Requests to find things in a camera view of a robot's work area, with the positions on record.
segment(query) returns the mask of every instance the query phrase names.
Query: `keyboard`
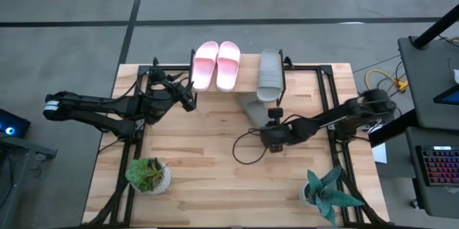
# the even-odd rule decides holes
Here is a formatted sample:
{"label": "keyboard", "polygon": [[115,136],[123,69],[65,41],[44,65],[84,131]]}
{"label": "keyboard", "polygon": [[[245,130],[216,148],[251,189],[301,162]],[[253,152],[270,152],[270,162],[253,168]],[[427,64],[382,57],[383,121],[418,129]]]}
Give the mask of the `keyboard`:
{"label": "keyboard", "polygon": [[459,147],[418,147],[421,167],[429,186],[459,187]]}

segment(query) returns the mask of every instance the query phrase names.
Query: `pink slide sandal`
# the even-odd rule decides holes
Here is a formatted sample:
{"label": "pink slide sandal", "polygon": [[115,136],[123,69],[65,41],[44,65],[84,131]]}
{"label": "pink slide sandal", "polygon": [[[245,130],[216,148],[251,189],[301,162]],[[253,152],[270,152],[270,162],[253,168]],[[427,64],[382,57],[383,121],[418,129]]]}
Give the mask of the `pink slide sandal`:
{"label": "pink slide sandal", "polygon": [[220,92],[231,92],[236,85],[241,52],[232,42],[223,42],[217,57],[217,88]]}
{"label": "pink slide sandal", "polygon": [[205,92],[209,89],[218,49],[218,43],[205,42],[194,54],[191,81],[194,82],[195,92]]}

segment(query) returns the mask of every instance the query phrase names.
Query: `gray slide sandal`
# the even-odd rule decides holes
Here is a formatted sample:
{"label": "gray slide sandal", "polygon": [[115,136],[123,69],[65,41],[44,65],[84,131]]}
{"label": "gray slide sandal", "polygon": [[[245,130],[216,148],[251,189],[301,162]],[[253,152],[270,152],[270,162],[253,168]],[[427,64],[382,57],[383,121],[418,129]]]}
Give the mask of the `gray slide sandal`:
{"label": "gray slide sandal", "polygon": [[262,103],[276,101],[283,89],[282,63],[275,50],[263,50],[258,70],[257,98]]}

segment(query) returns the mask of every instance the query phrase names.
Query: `aloe plant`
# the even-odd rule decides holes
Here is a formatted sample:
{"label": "aloe plant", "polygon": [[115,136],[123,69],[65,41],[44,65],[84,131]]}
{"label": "aloe plant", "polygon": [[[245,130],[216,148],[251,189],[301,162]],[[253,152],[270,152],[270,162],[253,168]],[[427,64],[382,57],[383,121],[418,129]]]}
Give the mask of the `aloe plant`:
{"label": "aloe plant", "polygon": [[336,180],[341,173],[341,167],[333,168],[322,179],[308,170],[309,185],[305,188],[306,201],[312,205],[317,205],[321,216],[336,227],[335,210],[332,205],[339,207],[353,207],[364,203],[351,195],[342,191],[335,190]]}
{"label": "aloe plant", "polygon": [[126,179],[141,192],[151,191],[163,179],[163,169],[158,159],[134,159],[126,171]]}

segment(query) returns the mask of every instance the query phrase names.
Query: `wooden tabletop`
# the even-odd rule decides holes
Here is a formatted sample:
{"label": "wooden tabletop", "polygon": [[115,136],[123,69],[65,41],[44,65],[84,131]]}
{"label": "wooden tabletop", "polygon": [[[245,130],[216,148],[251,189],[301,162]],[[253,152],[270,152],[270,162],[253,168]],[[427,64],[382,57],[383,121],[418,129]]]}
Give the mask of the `wooden tabletop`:
{"label": "wooden tabletop", "polygon": [[[253,67],[257,67],[258,58],[259,55],[242,56]],[[356,97],[350,64],[330,65],[340,102]],[[138,65],[120,66],[113,97],[131,86],[137,69]],[[256,68],[241,67],[235,90],[253,90],[255,84],[248,77],[256,79],[254,72]],[[311,117],[323,111],[313,71],[286,71],[285,75],[287,90],[281,104],[284,117],[293,113]],[[307,182],[308,169],[319,177],[332,169],[326,131],[320,130],[302,144],[284,147],[283,152],[267,151],[261,161],[246,166],[233,159],[232,145],[252,126],[237,104],[235,93],[212,91],[199,94],[195,111],[187,113],[177,104],[156,125],[146,127],[142,157],[158,157],[165,162],[171,169],[172,183],[162,195],[136,193],[131,226],[329,226],[316,207],[302,205],[298,199]],[[115,140],[114,135],[106,134],[100,147]],[[115,144],[99,155],[83,222],[93,219],[112,195],[122,148],[123,143]],[[349,148],[359,190],[377,214],[389,220],[370,145],[357,140]],[[260,139],[247,136],[238,143],[236,155],[248,162],[258,158],[262,151]],[[125,203],[126,192],[120,205],[120,219]],[[352,209],[349,212],[354,218]],[[338,225],[342,224],[338,208],[336,217]]]}

